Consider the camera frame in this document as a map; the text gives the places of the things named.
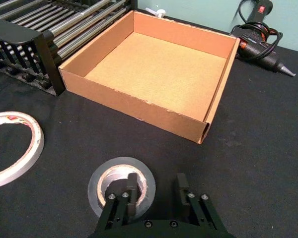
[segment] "black plastic frame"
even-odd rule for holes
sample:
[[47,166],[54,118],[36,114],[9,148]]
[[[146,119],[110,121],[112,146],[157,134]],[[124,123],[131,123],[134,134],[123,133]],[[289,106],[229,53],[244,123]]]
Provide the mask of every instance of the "black plastic frame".
[[[9,53],[4,42],[11,45],[14,55]],[[42,33],[0,19],[0,45],[3,49],[3,52],[0,51],[0,72],[52,95],[59,95],[65,90]],[[28,63],[20,56],[17,50],[19,46],[22,46],[28,57]],[[38,55],[39,62],[35,62],[28,47],[31,47],[32,52]]]

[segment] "teal wall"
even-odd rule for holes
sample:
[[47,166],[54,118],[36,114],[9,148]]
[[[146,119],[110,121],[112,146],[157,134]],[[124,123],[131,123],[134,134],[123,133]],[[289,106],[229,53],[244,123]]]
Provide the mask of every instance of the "teal wall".
[[[234,16],[240,0],[138,0],[138,7],[153,10],[164,9],[166,15],[230,32],[234,25],[242,24],[239,15]],[[298,51],[298,0],[272,0],[274,7],[264,22],[283,32],[279,46]],[[242,13],[247,19],[253,3],[246,2]]]

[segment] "black screw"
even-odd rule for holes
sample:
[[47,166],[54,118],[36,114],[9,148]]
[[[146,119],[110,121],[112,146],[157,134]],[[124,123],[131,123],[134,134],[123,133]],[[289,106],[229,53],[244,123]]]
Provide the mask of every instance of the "black screw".
[[145,222],[145,227],[147,227],[147,228],[152,227],[152,222],[151,221],[146,221]]
[[173,228],[176,228],[176,227],[178,227],[178,223],[176,221],[171,221],[170,226]]

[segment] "red switch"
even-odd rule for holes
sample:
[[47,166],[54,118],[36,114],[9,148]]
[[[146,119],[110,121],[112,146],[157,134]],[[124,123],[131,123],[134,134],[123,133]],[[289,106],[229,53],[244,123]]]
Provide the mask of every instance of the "red switch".
[[264,6],[259,6],[258,12],[264,13],[265,7]]

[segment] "metal roller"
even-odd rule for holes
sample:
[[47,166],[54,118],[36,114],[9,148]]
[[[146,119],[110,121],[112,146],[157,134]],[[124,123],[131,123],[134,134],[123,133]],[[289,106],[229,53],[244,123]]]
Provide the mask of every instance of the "metal roller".
[[51,12],[49,12],[49,13],[47,13],[47,14],[39,17],[39,18],[36,18],[34,21],[31,21],[31,22],[27,23],[26,25],[24,25],[24,27],[30,28],[31,26],[35,25],[36,23],[39,23],[39,22],[47,19],[48,17],[50,17],[50,16],[52,16],[52,15],[54,15],[54,14],[56,14],[56,13],[62,11],[62,10],[63,10],[63,8],[59,7],[59,8],[57,8],[57,9],[55,9],[55,10],[53,10],[53,11],[51,11]]
[[11,16],[14,16],[15,14],[18,14],[18,13],[20,13],[20,12],[22,12],[22,11],[32,7],[32,6],[35,6],[36,4],[38,4],[42,1],[43,0],[35,0],[35,1],[32,1],[32,2],[29,2],[28,4],[25,4],[25,5],[23,5],[21,7],[18,7],[16,9],[12,10],[12,11],[9,11],[9,12],[3,14],[3,15],[0,15],[0,19],[5,20],[5,19],[7,19]]
[[21,17],[15,19],[15,20],[13,20],[12,23],[16,24],[20,21],[23,21],[23,20],[27,19],[28,17],[33,16],[34,14],[37,14],[37,13],[49,8],[50,6],[52,6],[52,4],[47,4],[45,6],[42,6],[42,7],[38,8],[38,9],[32,11],[32,12],[29,12],[28,14],[25,14],[24,16],[21,16]]
[[98,3],[92,5],[91,7],[87,8],[86,10],[79,12],[72,16],[70,19],[66,19],[65,21],[60,22],[56,26],[50,29],[51,33],[56,37],[60,35],[62,32],[69,29],[71,26],[74,26],[79,21],[87,18],[88,16],[92,15],[97,10],[101,9],[106,4],[110,3],[111,0],[101,0]]
[[67,12],[69,12],[69,11],[70,11],[69,9],[64,9],[64,10],[60,11],[59,13],[54,14],[54,15],[52,15],[52,16],[50,16],[50,17],[44,19],[43,21],[41,21],[41,22],[39,22],[39,23],[37,23],[37,24],[31,26],[30,29],[32,29],[32,30],[36,30],[37,28],[39,28],[39,27],[41,27],[41,26],[43,26],[43,25],[49,23],[50,21],[54,20],[55,18],[58,18],[59,16],[62,16],[63,14],[65,14],[65,13],[67,13]]
[[39,32],[42,32],[46,29],[49,29],[51,26],[55,25],[56,23],[62,21],[65,18],[68,18],[69,16],[73,15],[74,13],[75,13],[75,11],[70,11],[70,12],[64,14],[63,16],[60,16],[59,18],[55,19],[54,21],[50,21],[48,24],[46,24],[46,25],[44,25],[44,26],[42,26],[42,27],[40,27],[39,29],[36,29],[36,30],[39,31]]
[[35,15],[33,15],[33,16],[23,20],[23,21],[21,21],[21,22],[18,22],[18,25],[23,26],[24,24],[26,24],[28,22],[31,22],[31,21],[37,19],[39,16],[42,16],[42,15],[44,15],[44,14],[46,14],[46,13],[48,13],[48,12],[50,12],[50,11],[56,9],[56,8],[58,8],[58,7],[57,6],[52,6],[52,7],[48,8],[44,11],[41,11],[41,12],[39,12],[39,13],[37,13],[37,14],[35,14]]
[[7,7],[10,7],[10,6],[12,6],[12,5],[14,5],[14,4],[16,4],[20,1],[22,1],[22,0],[9,0],[9,1],[3,2],[3,3],[0,4],[0,10],[3,10]]
[[70,54],[73,53],[77,48],[84,45],[87,41],[89,41],[91,38],[93,38],[98,32],[100,32],[102,29],[104,29],[107,25],[109,25],[112,21],[117,19],[119,16],[121,16],[124,12],[128,11],[129,7],[125,7],[115,13],[113,16],[108,17],[106,20],[99,22],[95,26],[88,29],[86,32],[81,34],[79,37],[75,38],[71,42],[69,42],[67,45],[62,47],[58,51],[58,55],[61,57],[61,59],[66,59]]
[[97,15],[95,15],[89,21],[84,22],[83,24],[78,26],[76,29],[74,29],[74,30],[69,29],[69,30],[63,32],[62,34],[58,35],[54,39],[54,44],[56,44],[59,48],[62,47],[63,45],[68,43],[70,40],[72,40],[73,38],[78,36],[80,33],[85,31],[86,29],[88,29],[92,25],[96,24],[99,20],[101,20],[102,18],[104,18],[108,14],[110,14],[112,11],[119,8],[125,2],[126,2],[126,0],[119,1],[119,2],[111,5],[110,7],[106,8],[102,12],[98,13]]

